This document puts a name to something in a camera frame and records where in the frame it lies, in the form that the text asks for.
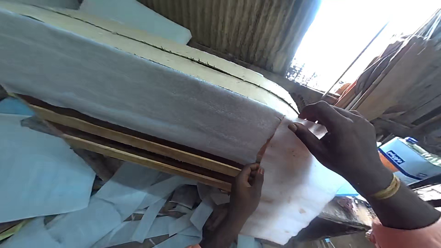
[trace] fingernail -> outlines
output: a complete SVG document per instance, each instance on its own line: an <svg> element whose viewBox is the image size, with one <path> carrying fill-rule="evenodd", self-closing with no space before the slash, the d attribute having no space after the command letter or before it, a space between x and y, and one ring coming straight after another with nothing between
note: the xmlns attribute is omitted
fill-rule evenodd
<svg viewBox="0 0 441 248"><path fill-rule="evenodd" d="M291 130L291 131L293 131L293 132L296 132L296 131L297 131L297 126L294 125L294 124L289 124L289 125L288 125L288 128L289 128L289 130Z"/></svg>

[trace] left hand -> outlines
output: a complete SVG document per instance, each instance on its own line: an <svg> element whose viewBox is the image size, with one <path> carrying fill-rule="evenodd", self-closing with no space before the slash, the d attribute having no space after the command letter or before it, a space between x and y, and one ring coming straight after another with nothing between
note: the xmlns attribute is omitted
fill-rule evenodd
<svg viewBox="0 0 441 248"><path fill-rule="evenodd" d="M262 192L265 170L258 163L246 165L232 185L230 217L245 222L256 210Z"/></svg>

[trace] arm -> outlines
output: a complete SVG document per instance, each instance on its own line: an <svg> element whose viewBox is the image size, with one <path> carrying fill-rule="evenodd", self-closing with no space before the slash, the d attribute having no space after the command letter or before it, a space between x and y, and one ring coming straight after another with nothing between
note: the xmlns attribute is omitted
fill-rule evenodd
<svg viewBox="0 0 441 248"><path fill-rule="evenodd" d="M360 113L320 101L307 105L299 118L326 127L328 133L318 139L300 123L289 126L319 162L343 176L369 201L383 226L419 229L440 218L439 211L405 185L390 198L372 197L390 185L393 174L380 161L374 126Z"/></svg>
<svg viewBox="0 0 441 248"><path fill-rule="evenodd" d="M228 214L214 234L202 241L202 248L226 248L237 238L248 217L259 204L264 169L259 164L246 165L232 185Z"/></svg>

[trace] corrugated metal wall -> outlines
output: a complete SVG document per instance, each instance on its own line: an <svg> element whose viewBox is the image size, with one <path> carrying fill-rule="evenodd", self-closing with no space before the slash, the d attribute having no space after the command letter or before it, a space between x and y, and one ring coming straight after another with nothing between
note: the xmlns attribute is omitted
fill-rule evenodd
<svg viewBox="0 0 441 248"><path fill-rule="evenodd" d="M321 0L138 0L192 41L284 75Z"/></svg>

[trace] bracelet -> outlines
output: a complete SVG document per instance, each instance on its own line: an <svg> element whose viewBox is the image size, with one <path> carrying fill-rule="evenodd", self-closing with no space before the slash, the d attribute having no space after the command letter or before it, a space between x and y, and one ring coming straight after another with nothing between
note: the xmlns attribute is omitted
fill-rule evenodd
<svg viewBox="0 0 441 248"><path fill-rule="evenodd" d="M376 198L377 200L387 199L393 196L398 191L400 185L401 185L400 179L394 174L392 178L392 182L387 188L380 190L377 193L372 194L370 196Z"/></svg>

